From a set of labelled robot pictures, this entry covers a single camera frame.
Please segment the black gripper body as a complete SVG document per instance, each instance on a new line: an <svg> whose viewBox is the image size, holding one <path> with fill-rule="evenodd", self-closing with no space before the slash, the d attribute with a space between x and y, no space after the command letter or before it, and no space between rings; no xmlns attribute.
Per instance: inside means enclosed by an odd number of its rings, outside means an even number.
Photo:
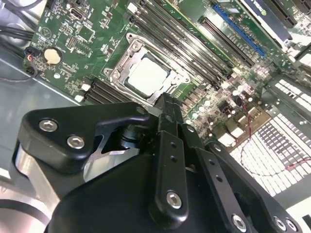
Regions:
<svg viewBox="0 0 311 233"><path fill-rule="evenodd" d="M50 233L163 233L149 205L154 160L131 158L68 193L53 212ZM219 213L203 178L186 171L189 215L178 233L223 233Z"/></svg>

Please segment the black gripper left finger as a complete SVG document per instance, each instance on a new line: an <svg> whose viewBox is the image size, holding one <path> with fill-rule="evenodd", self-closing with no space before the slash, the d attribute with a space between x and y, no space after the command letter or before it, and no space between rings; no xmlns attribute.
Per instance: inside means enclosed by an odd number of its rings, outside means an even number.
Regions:
<svg viewBox="0 0 311 233"><path fill-rule="evenodd" d="M30 111L17 136L16 168L53 213L68 193L89 182L84 169L93 153L137 148L134 157L154 160L149 214L165 230L177 229L189 212L184 145L173 99L162 95L157 105L158 116L135 102Z"/></svg>

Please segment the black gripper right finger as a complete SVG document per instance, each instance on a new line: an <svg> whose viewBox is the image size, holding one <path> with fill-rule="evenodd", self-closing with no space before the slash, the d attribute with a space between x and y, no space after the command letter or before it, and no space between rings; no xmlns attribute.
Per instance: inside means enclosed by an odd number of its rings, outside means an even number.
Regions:
<svg viewBox="0 0 311 233"><path fill-rule="evenodd" d="M301 227L217 142L204 145L183 121L173 99L184 142L189 216L178 233L299 233Z"/></svg>

